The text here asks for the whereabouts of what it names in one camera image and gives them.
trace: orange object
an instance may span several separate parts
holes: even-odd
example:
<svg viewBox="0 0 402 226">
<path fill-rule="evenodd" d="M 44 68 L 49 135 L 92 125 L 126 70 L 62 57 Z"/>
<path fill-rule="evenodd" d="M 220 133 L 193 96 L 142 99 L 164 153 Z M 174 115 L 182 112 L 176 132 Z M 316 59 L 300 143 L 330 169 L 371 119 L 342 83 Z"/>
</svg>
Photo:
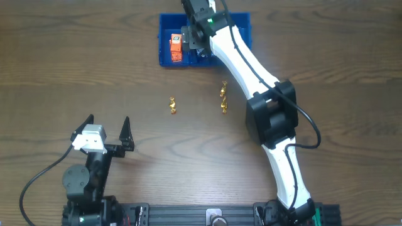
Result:
<svg viewBox="0 0 402 226">
<path fill-rule="evenodd" d="M 173 62 L 181 62 L 183 60 L 182 53 L 182 35 L 171 34 L 171 40 L 169 40 L 171 60 Z"/>
</svg>

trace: blue tray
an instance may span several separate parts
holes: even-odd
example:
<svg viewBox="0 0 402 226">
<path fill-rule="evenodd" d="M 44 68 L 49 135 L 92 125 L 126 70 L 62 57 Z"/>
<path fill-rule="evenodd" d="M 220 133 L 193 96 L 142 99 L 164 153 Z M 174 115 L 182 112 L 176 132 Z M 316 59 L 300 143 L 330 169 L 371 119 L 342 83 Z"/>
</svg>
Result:
<svg viewBox="0 0 402 226">
<path fill-rule="evenodd" d="M 251 49 L 253 39 L 251 38 L 250 13 L 231 13 L 232 19 L 239 28 L 240 34 Z M 161 13 L 159 17 L 159 64 L 162 67 L 211 67 L 223 65 L 215 56 L 209 58 L 198 57 L 196 50 L 183 52 L 183 61 L 171 61 L 169 40 L 171 34 L 180 34 L 182 26 L 188 25 L 187 16 L 184 13 Z"/>
</svg>

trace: tabletop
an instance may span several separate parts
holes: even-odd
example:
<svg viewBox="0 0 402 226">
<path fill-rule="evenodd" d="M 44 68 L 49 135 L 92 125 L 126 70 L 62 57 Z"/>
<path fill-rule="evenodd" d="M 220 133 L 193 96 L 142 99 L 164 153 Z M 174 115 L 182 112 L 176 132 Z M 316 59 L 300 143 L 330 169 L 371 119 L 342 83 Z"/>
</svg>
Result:
<svg viewBox="0 0 402 226">
<path fill-rule="evenodd" d="M 344 225 L 401 223 L 401 2 L 227 3 L 251 13 L 253 53 L 274 76 L 293 82 L 299 105 L 322 132 L 318 149 L 297 149 L 313 199 L 340 204 Z M 65 152 L 89 114 L 111 143 L 130 117 L 136 150 L 113 159 L 106 185 L 106 195 L 120 202 L 276 197 L 266 154 L 247 133 L 246 98 L 228 69 L 159 66 L 159 14 L 182 12 L 179 0 L 0 1 L 3 225 L 26 225 L 22 188 Z M 298 142 L 315 142 L 301 116 L 296 132 Z M 63 172 L 84 163 L 72 151 L 32 184 L 24 206 L 35 224 L 60 225 Z"/>
</svg>

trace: wooden surface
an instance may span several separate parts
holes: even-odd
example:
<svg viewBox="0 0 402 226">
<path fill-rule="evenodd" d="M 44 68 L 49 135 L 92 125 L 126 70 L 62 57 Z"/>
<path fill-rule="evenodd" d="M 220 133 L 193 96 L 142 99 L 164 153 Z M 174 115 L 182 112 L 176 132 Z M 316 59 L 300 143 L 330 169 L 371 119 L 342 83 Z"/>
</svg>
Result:
<svg viewBox="0 0 402 226">
<path fill-rule="evenodd" d="M 317 202 L 339 203 L 344 225 L 402 218 L 402 2 L 230 0 L 250 11 L 253 52 L 323 135 L 298 150 Z M 0 1 L 0 221 L 25 225 L 26 182 L 58 159 L 90 114 L 116 142 L 131 118 L 137 150 L 114 159 L 106 195 L 150 204 L 254 203 L 276 197 L 262 149 L 247 135 L 246 100 L 224 68 L 158 64 L 159 13 L 179 0 Z M 219 89 L 228 79 L 229 113 Z M 170 115 L 169 96 L 177 98 Z M 304 119 L 298 141 L 314 142 Z M 37 225 L 59 225 L 72 152 L 28 190 Z"/>
</svg>

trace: cable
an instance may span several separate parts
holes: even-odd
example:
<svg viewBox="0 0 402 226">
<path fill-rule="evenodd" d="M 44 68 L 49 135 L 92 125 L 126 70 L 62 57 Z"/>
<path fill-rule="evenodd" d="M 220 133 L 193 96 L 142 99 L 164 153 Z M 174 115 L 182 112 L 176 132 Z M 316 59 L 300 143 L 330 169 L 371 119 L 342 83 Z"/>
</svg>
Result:
<svg viewBox="0 0 402 226">
<path fill-rule="evenodd" d="M 277 91 L 276 89 L 272 88 L 271 86 L 269 86 L 264 80 L 263 78 L 261 78 L 258 73 L 253 69 L 253 67 L 250 65 L 250 63 L 247 61 L 246 57 L 244 57 L 244 55 L 242 54 L 241 50 L 239 49 L 238 45 L 236 44 L 236 41 L 234 39 L 234 35 L 233 35 L 233 29 L 232 29 L 232 18 L 229 14 L 229 10 L 227 8 L 227 4 L 225 2 L 225 0 L 220 0 L 222 2 L 222 5 L 225 8 L 225 14 L 226 14 L 226 20 L 229 23 L 229 30 L 231 32 L 231 37 L 232 37 L 232 41 L 234 44 L 234 48 L 237 50 L 237 52 L 240 54 L 241 58 L 244 60 L 244 63 L 246 63 L 246 65 L 250 68 L 250 70 L 253 72 L 253 74 L 258 78 L 258 80 L 265 85 L 269 90 L 271 90 L 272 92 L 274 92 L 277 96 L 281 97 L 287 104 L 289 104 L 290 106 L 292 106 L 293 108 L 295 108 L 298 112 L 300 112 L 306 119 L 307 121 L 312 125 L 316 135 L 317 135 L 317 143 L 314 145 L 304 145 L 304 144 L 288 144 L 285 146 L 285 155 L 286 158 L 288 159 L 289 165 L 290 165 L 290 169 L 291 172 L 293 174 L 293 179 L 295 181 L 295 195 L 293 196 L 293 201 L 289 207 L 289 210 L 291 210 L 294 206 L 295 206 L 295 202 L 296 202 L 296 198 L 297 198 L 297 178 L 296 178 L 296 173 L 295 173 L 295 169 L 291 163 L 291 159 L 289 156 L 289 152 L 288 152 L 288 148 L 289 147 L 299 147 L 299 148 L 305 148 L 305 149 L 315 149 L 318 148 L 319 145 L 321 144 L 321 133 L 320 130 L 318 129 L 317 125 L 315 124 L 315 122 L 313 121 L 313 119 L 298 105 L 296 105 L 293 101 L 291 101 L 289 98 L 287 98 L 285 95 L 283 95 L 281 92 Z"/>
<path fill-rule="evenodd" d="M 39 172 L 37 175 L 35 175 L 31 180 L 29 180 L 29 182 L 27 182 L 27 184 L 25 185 L 23 191 L 21 192 L 21 195 L 19 196 L 19 210 L 21 211 L 21 214 L 23 215 L 24 219 L 26 220 L 26 222 L 30 225 L 30 226 L 35 226 L 32 221 L 30 220 L 30 218 L 26 215 L 25 210 L 24 210 L 24 205 L 23 205 L 23 200 L 24 200 L 24 195 L 25 192 L 27 191 L 27 189 L 31 186 L 31 184 L 38 179 L 41 175 L 43 175 L 44 173 L 46 173 L 47 171 L 49 171 L 50 169 L 52 169 L 55 165 L 57 165 L 58 163 L 60 163 L 61 161 L 63 161 L 63 159 L 65 159 L 67 157 L 67 155 L 70 153 L 71 149 L 73 148 L 72 145 L 70 145 L 70 147 L 67 149 L 67 151 L 63 154 L 63 156 L 58 159 L 57 161 L 55 161 L 53 164 L 49 165 L 48 167 L 46 167 L 44 170 L 42 170 L 41 172 Z"/>
</svg>

